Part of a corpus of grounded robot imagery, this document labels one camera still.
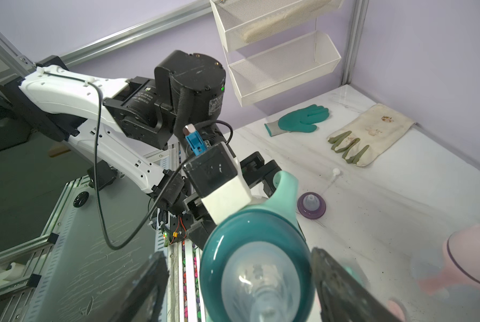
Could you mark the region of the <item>pink bottle cap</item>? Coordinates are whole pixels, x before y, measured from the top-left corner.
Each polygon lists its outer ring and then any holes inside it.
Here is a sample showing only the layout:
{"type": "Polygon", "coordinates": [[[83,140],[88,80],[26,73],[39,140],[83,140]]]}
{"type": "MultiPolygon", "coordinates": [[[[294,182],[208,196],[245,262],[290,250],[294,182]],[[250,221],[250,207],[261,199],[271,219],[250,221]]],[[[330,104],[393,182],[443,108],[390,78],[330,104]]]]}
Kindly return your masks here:
{"type": "Polygon", "coordinates": [[[453,233],[446,254],[451,261],[448,284],[480,288],[480,224],[453,233]]]}

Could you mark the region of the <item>teal nipple collar with straw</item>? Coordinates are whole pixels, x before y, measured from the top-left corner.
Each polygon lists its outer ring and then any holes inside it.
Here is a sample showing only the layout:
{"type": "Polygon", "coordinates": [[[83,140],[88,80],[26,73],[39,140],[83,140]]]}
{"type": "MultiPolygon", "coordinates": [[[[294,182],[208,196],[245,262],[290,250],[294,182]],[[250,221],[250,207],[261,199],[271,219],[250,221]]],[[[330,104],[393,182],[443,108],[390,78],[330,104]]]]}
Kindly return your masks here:
{"type": "Polygon", "coordinates": [[[243,211],[218,225],[199,280],[212,321],[306,321],[315,297],[304,238],[269,211],[243,211]]]}

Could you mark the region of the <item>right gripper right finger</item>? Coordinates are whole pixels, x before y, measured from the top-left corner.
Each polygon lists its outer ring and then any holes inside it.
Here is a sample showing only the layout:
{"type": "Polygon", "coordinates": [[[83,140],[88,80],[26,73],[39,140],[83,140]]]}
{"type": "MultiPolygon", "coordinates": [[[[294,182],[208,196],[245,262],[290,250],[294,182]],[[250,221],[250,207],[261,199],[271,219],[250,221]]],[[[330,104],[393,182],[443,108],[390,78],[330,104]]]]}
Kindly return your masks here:
{"type": "Polygon", "coordinates": [[[312,249],[311,268],[323,321],[399,320],[324,249],[312,249]]]}

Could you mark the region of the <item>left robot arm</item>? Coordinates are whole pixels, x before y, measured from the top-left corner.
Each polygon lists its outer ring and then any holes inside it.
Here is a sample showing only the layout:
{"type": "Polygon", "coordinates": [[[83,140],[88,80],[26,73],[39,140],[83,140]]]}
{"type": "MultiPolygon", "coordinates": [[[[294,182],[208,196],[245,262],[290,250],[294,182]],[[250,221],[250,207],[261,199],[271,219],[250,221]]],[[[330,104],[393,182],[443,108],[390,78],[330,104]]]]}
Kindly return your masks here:
{"type": "Polygon", "coordinates": [[[41,133],[92,154],[88,174],[95,190],[126,175],[153,201],[145,224],[172,243],[190,239],[203,247],[217,224],[201,202],[212,186],[197,173],[184,128],[194,126],[204,149],[230,143],[219,119],[225,80],[218,60],[176,50],[151,79],[82,75],[51,56],[0,90],[41,133]]]}

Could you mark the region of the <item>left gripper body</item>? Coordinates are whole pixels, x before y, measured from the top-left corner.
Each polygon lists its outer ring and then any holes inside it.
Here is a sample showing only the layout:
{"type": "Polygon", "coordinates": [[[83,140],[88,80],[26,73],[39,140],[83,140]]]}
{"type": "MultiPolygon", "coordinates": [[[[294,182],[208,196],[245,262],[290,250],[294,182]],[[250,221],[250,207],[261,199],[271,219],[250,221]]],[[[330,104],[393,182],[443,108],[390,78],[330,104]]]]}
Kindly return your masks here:
{"type": "Polygon", "coordinates": [[[251,188],[262,183],[268,197],[274,194],[273,179],[281,168],[274,160],[266,163],[259,152],[243,161],[206,152],[183,170],[188,176],[174,177],[159,201],[160,230],[165,246],[189,238],[202,249],[218,224],[261,202],[251,188]]]}

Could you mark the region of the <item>clear baby bottle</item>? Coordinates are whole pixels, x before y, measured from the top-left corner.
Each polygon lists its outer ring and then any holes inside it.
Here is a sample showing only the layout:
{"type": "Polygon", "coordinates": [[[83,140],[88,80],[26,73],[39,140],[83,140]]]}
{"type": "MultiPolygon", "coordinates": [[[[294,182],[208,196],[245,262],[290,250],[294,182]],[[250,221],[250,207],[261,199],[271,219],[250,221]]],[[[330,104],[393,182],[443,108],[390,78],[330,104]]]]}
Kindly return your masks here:
{"type": "Polygon", "coordinates": [[[443,253],[440,248],[425,248],[413,253],[410,259],[410,274],[419,289],[438,300],[447,300],[450,295],[446,288],[433,293],[426,292],[426,280],[438,276],[445,267],[443,253]]]}

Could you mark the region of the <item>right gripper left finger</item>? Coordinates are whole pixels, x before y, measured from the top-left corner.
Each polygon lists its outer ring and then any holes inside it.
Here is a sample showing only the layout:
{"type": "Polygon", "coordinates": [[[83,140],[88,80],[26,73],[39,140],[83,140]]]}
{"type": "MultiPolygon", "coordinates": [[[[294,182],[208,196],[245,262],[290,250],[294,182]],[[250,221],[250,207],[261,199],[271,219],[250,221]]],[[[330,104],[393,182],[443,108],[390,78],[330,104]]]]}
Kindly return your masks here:
{"type": "Polygon", "coordinates": [[[149,256],[136,273],[87,321],[157,321],[170,273],[162,251],[149,256]]]}

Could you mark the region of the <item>mint green bottle cap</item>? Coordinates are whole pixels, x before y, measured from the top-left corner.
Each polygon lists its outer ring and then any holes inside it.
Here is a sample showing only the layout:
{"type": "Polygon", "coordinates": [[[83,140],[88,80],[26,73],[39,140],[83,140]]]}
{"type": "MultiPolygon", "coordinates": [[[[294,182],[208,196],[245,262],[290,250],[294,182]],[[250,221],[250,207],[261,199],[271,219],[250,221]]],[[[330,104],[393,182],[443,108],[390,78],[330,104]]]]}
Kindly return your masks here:
{"type": "Polygon", "coordinates": [[[367,288],[370,285],[367,276],[356,261],[343,261],[341,265],[362,287],[367,288]]]}

